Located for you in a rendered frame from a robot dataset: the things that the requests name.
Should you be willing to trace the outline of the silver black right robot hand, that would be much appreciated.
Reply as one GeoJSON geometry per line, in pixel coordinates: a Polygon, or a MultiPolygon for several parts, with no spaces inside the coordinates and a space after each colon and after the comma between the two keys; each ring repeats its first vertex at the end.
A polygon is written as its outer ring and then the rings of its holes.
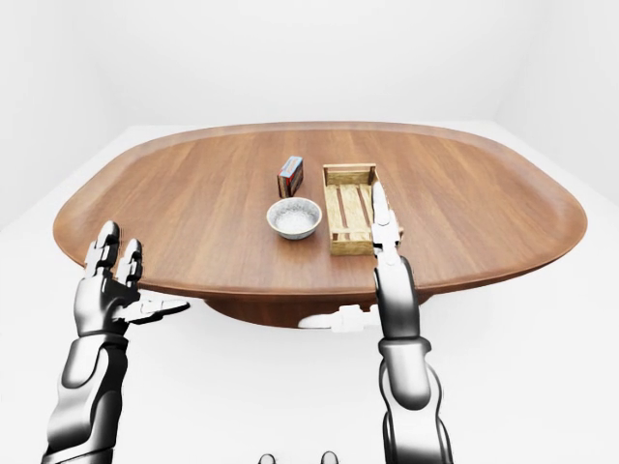
{"type": "Polygon", "coordinates": [[[419,304],[408,261],[398,254],[400,235],[394,211],[379,182],[372,186],[371,237],[377,266],[374,269],[377,304],[365,312],[356,304],[343,305],[330,314],[302,319],[301,329],[329,329],[334,333],[359,332],[381,325],[388,338],[420,335],[419,304]]]}

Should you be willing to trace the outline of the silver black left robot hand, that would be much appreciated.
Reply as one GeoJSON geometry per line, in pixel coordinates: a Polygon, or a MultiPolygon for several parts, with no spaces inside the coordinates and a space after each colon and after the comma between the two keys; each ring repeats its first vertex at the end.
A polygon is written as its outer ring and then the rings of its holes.
{"type": "Polygon", "coordinates": [[[159,321],[190,307],[183,300],[143,298],[137,288],[143,270],[141,242],[131,239],[122,257],[118,256],[119,245],[120,227],[109,220],[89,246],[85,275],[78,283],[74,300],[74,319],[80,336],[122,335],[130,323],[159,321]]]}

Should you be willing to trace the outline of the wooden slat tray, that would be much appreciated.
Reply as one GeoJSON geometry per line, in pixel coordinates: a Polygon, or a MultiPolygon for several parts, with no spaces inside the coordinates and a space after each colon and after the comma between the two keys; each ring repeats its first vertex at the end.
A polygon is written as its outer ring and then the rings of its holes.
{"type": "Polygon", "coordinates": [[[377,255],[399,260],[402,229],[374,163],[325,164],[324,194],[333,255],[377,255]]]}

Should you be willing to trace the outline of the grey speckled bowl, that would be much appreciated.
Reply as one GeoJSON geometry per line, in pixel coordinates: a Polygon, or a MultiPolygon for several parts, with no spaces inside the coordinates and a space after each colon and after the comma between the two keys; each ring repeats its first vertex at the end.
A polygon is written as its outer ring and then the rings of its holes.
{"type": "Polygon", "coordinates": [[[287,240],[310,236],[322,219],[322,211],[313,201],[289,197],[274,203],[266,214],[270,227],[287,240]]]}

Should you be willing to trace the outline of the printed food box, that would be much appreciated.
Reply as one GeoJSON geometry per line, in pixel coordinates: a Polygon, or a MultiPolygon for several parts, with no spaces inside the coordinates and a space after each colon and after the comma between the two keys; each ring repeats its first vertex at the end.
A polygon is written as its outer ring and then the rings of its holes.
{"type": "Polygon", "coordinates": [[[292,197],[304,179],[303,158],[291,156],[278,174],[280,198],[292,197]]]}

